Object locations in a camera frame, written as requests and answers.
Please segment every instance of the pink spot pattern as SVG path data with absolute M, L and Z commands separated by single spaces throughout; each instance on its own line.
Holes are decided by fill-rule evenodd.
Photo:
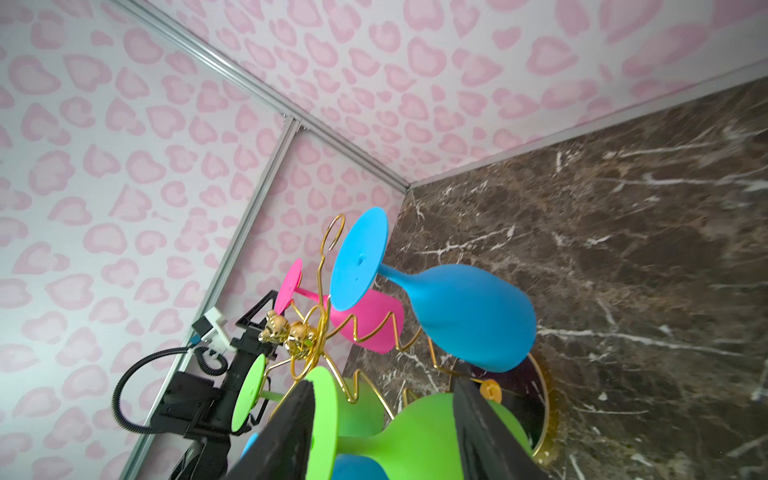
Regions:
M 754 0 L 149 1 L 407 180 L 763 61 L 743 32 L 768 15 Z M 3 11 L 0 49 L 0 149 L 28 159 L 0 167 L 0 310 L 20 326 L 0 346 L 0 465 L 117 478 L 135 437 L 103 410 L 113 366 L 178 341 L 282 123 L 108 2 L 28 3 Z M 299 140 L 220 302 L 230 318 L 296 257 L 311 270 L 339 211 L 380 205 L 394 224 L 401 195 Z M 149 387 L 126 405 L 148 408 L 162 376 L 137 373 Z M 184 448 L 163 442 L 166 478 Z
M 768 58 L 749 33 L 768 21 L 759 0 L 148 1 L 202 19 L 215 48 L 409 181 L 519 143 L 497 131 L 525 143 Z M 28 88 L 56 88 L 27 61 Z M 429 115 L 404 115 L 404 94 Z

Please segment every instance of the white marble vein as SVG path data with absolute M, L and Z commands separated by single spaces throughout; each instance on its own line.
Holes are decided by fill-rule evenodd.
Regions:
M 432 393 L 440 393 L 442 390 L 438 388 L 437 384 L 435 383 L 435 379 L 432 378 L 432 372 L 435 370 L 432 368 L 432 366 L 427 366 L 424 362 L 419 360 L 418 356 L 412 353 L 408 352 L 399 352 L 397 354 L 396 359 L 399 359 L 401 356 L 404 356 L 407 359 L 413 360 L 413 362 L 421 367 L 422 370 L 424 370 L 424 373 L 427 375 L 427 378 L 429 379 L 429 384 L 432 387 Z
M 602 308 L 605 312 L 605 320 L 612 326 L 618 326 L 613 314 L 611 313 L 611 309 L 608 308 L 608 304 L 605 303 L 602 298 L 598 298 L 598 305 L 600 305 L 600 308 Z
M 481 235 L 480 237 L 473 238 L 473 239 L 468 240 L 468 241 L 466 241 L 464 243 L 446 242 L 445 243 L 445 247 L 443 247 L 443 248 L 438 248 L 436 250 L 422 250 L 422 251 L 417 251 L 417 252 L 414 252 L 414 253 L 417 253 L 419 255 L 433 255 L 434 254 L 434 255 L 437 255 L 438 260 L 440 260 L 442 254 L 444 254 L 445 252 L 449 252 L 451 250 L 460 250 L 462 252 L 464 250 L 472 250 L 473 248 L 475 248 L 477 242 L 479 242 L 481 240 L 488 239 L 490 237 L 493 237 L 494 235 L 499 235 L 500 233 L 506 233 L 506 236 L 507 236 L 507 241 L 502 243 L 502 246 L 503 246 L 503 245 L 505 245 L 509 241 L 509 239 L 511 239 L 515 235 L 515 225 L 512 225 L 511 227 L 504 227 L 504 228 L 501 228 L 499 230 L 493 231 L 491 233 L 486 233 L 485 235 Z
M 612 235 L 606 235 L 605 237 L 601 237 L 601 238 L 587 238 L 587 241 L 584 245 L 588 248 L 591 248 L 591 247 L 594 247 L 595 245 L 603 243 L 605 240 L 608 240 L 611 237 Z
M 760 380 L 757 382 L 755 391 L 752 392 L 752 401 L 757 402 L 764 396 L 768 396 L 768 389 L 766 388 L 766 380 L 768 379 L 768 358 L 766 358 L 763 364 L 763 372 L 760 373 Z
M 758 437 L 758 438 L 756 438 L 754 440 L 750 440 L 750 441 L 748 441 L 746 443 L 743 443 L 742 445 L 737 446 L 736 448 L 734 448 L 733 450 L 728 452 L 726 454 L 726 456 L 729 456 L 731 458 L 739 458 L 741 455 L 744 455 L 749 450 L 756 448 L 757 446 L 759 446 L 761 443 L 765 442 L 766 440 L 768 440 L 768 434 L 763 435 L 762 437 Z
M 648 155 L 648 154 L 666 154 L 674 151 L 690 150 L 692 148 L 711 147 L 717 144 L 714 141 L 703 142 L 699 144 L 686 144 L 677 145 L 676 147 L 660 147 L 649 148 L 646 150 L 620 150 L 620 151 L 607 151 L 603 154 L 604 160 L 610 160 L 611 158 L 626 158 L 633 157 L 635 155 Z
M 405 380 L 403 380 L 403 381 L 402 381 L 402 385 L 400 386 L 400 391 L 399 391 L 399 393 L 397 394 L 397 412 L 398 412 L 398 413 L 402 412 L 402 403 L 403 403 L 403 399 L 402 399 L 402 397 L 404 396 L 404 395 L 402 394 L 402 388 L 403 388 L 404 386 L 406 386 L 406 381 L 405 381 Z
M 576 476 L 578 477 L 578 480 L 586 480 L 586 477 L 584 477 L 584 474 L 581 473 L 581 468 L 579 468 L 578 463 L 576 463 L 576 455 L 571 453 L 568 457 L 571 459 L 571 465 L 574 466 L 574 470 L 576 471 Z
M 755 283 L 713 283 L 710 288 L 723 290 L 727 288 L 760 288 L 762 286 L 768 286 L 768 280 Z
M 482 193 L 485 191 L 485 189 L 488 187 L 488 181 L 484 180 L 483 183 L 479 184 L 477 187 L 471 189 L 469 191 L 470 194 L 476 194 L 478 192 Z
M 745 187 L 743 191 L 754 192 L 758 190 L 767 189 L 768 180 L 762 180 L 762 179 L 744 180 L 744 178 L 749 177 L 750 175 L 754 175 L 763 170 L 766 170 L 767 168 L 768 168 L 768 165 L 766 165 L 765 167 L 758 168 L 757 170 L 745 172 L 743 174 L 726 175 L 725 177 L 720 178 L 719 180 L 702 180 L 700 178 L 664 178 L 660 180 L 660 179 L 654 178 L 653 173 L 647 173 L 643 175 L 643 180 L 623 180 L 620 178 L 605 178 L 605 177 L 600 177 L 600 178 L 597 178 L 596 180 L 618 183 L 619 186 L 614 188 L 614 192 L 621 190 L 619 187 L 623 187 L 624 185 L 645 185 L 647 187 L 667 187 L 670 185 L 683 185 L 683 184 L 715 185 L 715 186 L 740 185 L 742 187 Z
M 592 405 L 584 405 L 587 407 L 586 409 L 582 409 L 579 407 L 574 407 L 574 410 L 578 410 L 579 412 L 584 413 L 597 413 L 598 415 L 642 415 L 643 413 L 648 413 L 648 410 L 637 410 L 634 412 L 618 412 L 613 410 L 598 410 Z
M 424 220 L 425 217 L 424 217 L 424 214 L 422 213 L 421 206 L 422 206 L 421 203 L 413 202 L 413 208 L 416 210 L 416 216 L 421 217 L 421 219 Z
M 710 346 L 697 346 L 697 345 L 688 345 L 686 343 L 665 342 L 663 340 L 649 339 L 645 336 L 629 335 L 627 333 L 619 333 L 619 332 L 595 332 L 592 330 L 549 329 L 549 328 L 540 326 L 538 327 L 538 334 L 543 336 L 554 335 L 561 339 L 570 339 L 570 338 L 578 338 L 578 337 L 594 337 L 594 338 L 602 338 L 602 339 L 617 338 L 617 339 L 628 340 L 630 342 L 642 343 L 643 345 L 647 345 L 647 346 L 657 346 L 660 348 L 671 349 L 671 350 L 693 350 L 695 352 L 714 353 L 716 355 L 743 356 L 741 353 L 714 349 Z
M 645 465 L 647 467 L 653 467 L 654 466 L 654 464 L 650 463 L 648 460 L 645 459 L 645 457 L 643 457 L 639 453 L 636 453 L 636 454 L 632 455 L 631 459 L 636 461 L 636 462 L 638 462 L 638 463 L 642 463 L 643 465 Z

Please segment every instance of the gold wire loop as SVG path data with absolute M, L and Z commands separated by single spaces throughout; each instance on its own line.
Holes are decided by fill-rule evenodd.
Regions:
M 341 373 L 339 372 L 339 367 L 336 366 L 336 363 L 333 362 L 333 359 L 330 356 L 328 356 L 328 354 L 325 352 L 323 352 L 323 358 L 326 360 L 326 363 L 328 364 L 328 368 L 333 374 L 333 377 L 336 379 L 336 383 L 339 384 L 339 387 L 341 388 L 342 392 L 344 392 L 347 402 L 352 403 L 353 405 L 357 403 L 357 400 L 360 397 L 359 377 L 362 377 L 363 381 L 371 387 L 371 390 L 373 390 L 373 393 L 376 395 L 376 398 L 379 399 L 381 404 L 384 406 L 384 409 L 386 410 L 386 414 L 389 415 L 389 419 L 392 420 L 395 418 L 395 414 L 392 413 L 392 407 L 389 406 L 387 401 L 384 399 L 384 396 L 382 395 L 382 393 L 379 391 L 378 388 L 376 388 L 376 385 L 371 381 L 370 378 L 368 378 L 365 372 L 363 372 L 361 369 L 355 370 L 355 372 L 352 375 L 354 392 L 350 392 L 346 382 L 344 381 L 344 378 L 342 378 Z
M 328 340 L 328 325 L 330 324 L 330 312 L 331 311 L 331 297 L 328 295 L 326 305 L 323 307 L 324 316 L 320 318 L 320 323 L 317 325 L 317 331 L 322 332 L 318 335 L 318 351 L 322 352 L 326 348 L 326 340 Z
M 461 376 L 466 379 L 470 379 L 476 383 L 482 383 L 482 380 L 478 380 L 471 375 L 467 375 L 466 373 L 460 373 L 460 372 L 456 372 L 455 370 L 442 368 L 437 363 L 437 356 L 435 355 L 435 344 L 432 343 L 432 339 L 429 337 L 427 337 L 427 342 L 429 343 L 429 355 L 432 357 L 432 366 L 435 367 L 435 370 L 437 370 L 438 372 L 448 373 L 449 375 Z
M 405 352 L 407 349 L 411 348 L 414 343 L 416 343 L 416 340 L 419 339 L 422 332 L 424 331 L 422 327 L 419 327 L 419 330 L 416 331 L 416 333 L 413 335 L 413 338 L 411 338 L 404 346 L 400 345 L 400 335 L 397 333 L 397 319 L 395 318 L 394 312 L 389 312 L 384 317 L 384 320 L 375 328 L 371 333 L 368 333 L 364 336 L 358 336 L 358 319 L 357 316 L 354 313 L 350 313 L 349 316 L 347 316 L 343 322 L 341 322 L 331 333 L 326 335 L 326 339 L 329 339 L 336 335 L 338 332 L 341 331 L 344 326 L 349 323 L 349 321 L 352 321 L 352 338 L 355 342 L 365 342 L 368 339 L 371 339 L 374 335 L 376 335 L 379 331 L 381 331 L 382 328 L 384 328 L 384 325 L 386 325 L 387 320 L 392 319 L 392 328 L 395 331 L 395 349 L 398 352 Z
M 400 390 L 400 396 L 402 398 L 402 407 L 403 408 L 407 407 L 409 405 L 409 403 L 410 403 L 410 400 L 408 400 L 408 396 L 411 396 L 413 398 L 414 402 L 416 400 L 418 400 L 419 398 L 421 398 L 418 395 L 416 395 L 413 392 L 413 390 L 411 390 L 407 386 L 402 386 L 402 390 Z
M 326 234 L 323 235 L 323 241 L 320 243 L 320 263 L 317 266 L 317 298 L 319 299 L 319 303 L 323 303 L 323 278 L 322 278 L 322 271 L 323 271 L 323 265 L 326 264 L 326 241 L 328 240 L 328 236 L 331 234 L 331 230 L 333 230 L 333 225 L 336 224 L 337 221 L 341 220 L 341 225 L 339 225 L 339 231 L 336 232 L 336 236 L 333 238 L 333 242 L 331 242 L 330 247 L 328 247 L 328 250 L 333 250 L 333 248 L 336 246 L 336 242 L 339 241 L 339 238 L 341 238 L 341 233 L 344 231 L 344 224 L 346 223 L 346 217 L 344 214 L 338 214 L 336 215 L 333 220 L 331 220 L 330 225 L 328 225 L 328 228 L 326 229 Z
M 293 379 L 297 382 L 303 379 L 306 374 L 310 372 L 310 370 L 317 366 L 317 363 L 323 354 L 323 346 L 325 345 L 323 337 L 325 336 L 326 330 L 328 330 L 328 311 L 323 308 L 322 303 L 316 303 L 315 305 L 312 305 L 310 311 L 305 315 L 304 323 L 307 324 L 312 314 L 316 311 L 320 312 L 320 320 L 316 327 L 316 338 L 310 346 L 310 353 L 307 355 L 304 361 L 304 368 L 299 375 L 296 374 L 296 359 L 291 357 L 292 361 L 290 363 L 290 373 L 291 377 L 293 377 Z
M 279 366 L 285 365 L 288 362 L 290 362 L 290 358 L 285 360 L 280 360 L 279 362 L 273 363 L 272 365 L 269 365 L 264 369 L 264 374 L 261 376 L 261 385 L 259 386 L 259 392 L 256 394 L 257 399 L 261 396 L 261 392 L 264 391 L 264 386 L 266 385 L 266 377 L 270 374 L 270 372 Z
M 308 317 L 308 316 L 304 316 L 304 315 L 302 315 L 302 313 L 301 313 L 301 310 L 299 310 L 299 307 L 297 307 L 297 306 L 296 306 L 296 302 L 294 302 L 294 301 L 293 301 L 293 299 L 291 299 L 291 300 L 290 300 L 290 302 L 288 303 L 288 305 L 290 305 L 290 306 L 293 308 L 293 311 L 294 311 L 294 312 L 296 312 L 296 315 L 298 315 L 298 316 L 299 316 L 299 318 L 301 319 L 301 321 L 302 321 L 303 323 L 306 323 L 306 319 L 307 319 L 307 318 L 309 318 L 309 317 Z

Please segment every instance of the silicone wine glass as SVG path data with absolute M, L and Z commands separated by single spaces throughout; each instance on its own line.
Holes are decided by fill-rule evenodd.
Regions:
M 507 372 L 525 359 L 536 336 L 536 315 L 520 289 L 469 265 L 401 273 L 382 263 L 388 230 L 379 207 L 349 230 L 331 274 L 336 308 L 353 308 L 379 273 L 408 293 L 424 332 L 447 353 L 489 372 Z
M 346 403 L 346 397 L 332 374 L 318 366 L 306 379 L 313 382 L 315 392 L 307 480 L 328 480 L 338 454 L 375 460 L 389 480 L 463 480 L 452 393 L 438 393 L 410 403 L 378 435 L 351 437 L 342 435 L 339 429 L 339 408 Z M 498 403 L 489 404 L 530 455 L 528 437 L 515 416 Z
M 283 280 L 283 285 L 280 287 L 280 291 L 275 299 L 276 312 L 282 312 L 288 307 L 294 293 L 303 295 L 313 302 L 319 301 L 317 293 L 299 287 L 301 284 L 301 267 L 302 262 L 299 258 L 293 262 L 290 270 L 288 270 L 288 274 Z M 323 302 L 326 302 L 327 299 L 328 296 L 325 295 L 323 297 Z M 339 326 L 347 316 L 353 313 L 357 317 L 357 336 L 359 338 L 371 333 L 377 326 L 379 326 L 389 312 L 395 314 L 395 318 L 397 319 L 397 334 L 400 335 L 402 333 L 403 318 L 405 317 L 405 310 L 402 308 L 402 303 L 396 298 L 392 298 L 389 295 L 385 295 L 384 293 L 375 290 L 368 290 L 353 308 L 344 311 L 339 311 L 334 307 L 332 298 L 330 320 L 333 326 Z M 382 328 L 376 335 L 367 339 L 365 342 L 355 341 L 353 335 L 353 323 L 351 321 L 348 322 L 339 333 L 344 335 L 350 342 L 377 353 L 387 353 L 395 347 L 395 332 L 391 326 L 389 328 Z

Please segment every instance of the marble wall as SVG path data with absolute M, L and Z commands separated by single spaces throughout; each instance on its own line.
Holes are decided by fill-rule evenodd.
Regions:
M 388 264 L 467 263 L 531 297 L 560 400 L 553 478 L 768 475 L 767 99 L 746 84 L 406 198 Z M 397 406 L 403 385 L 448 385 L 423 340 L 356 347 L 358 367 Z

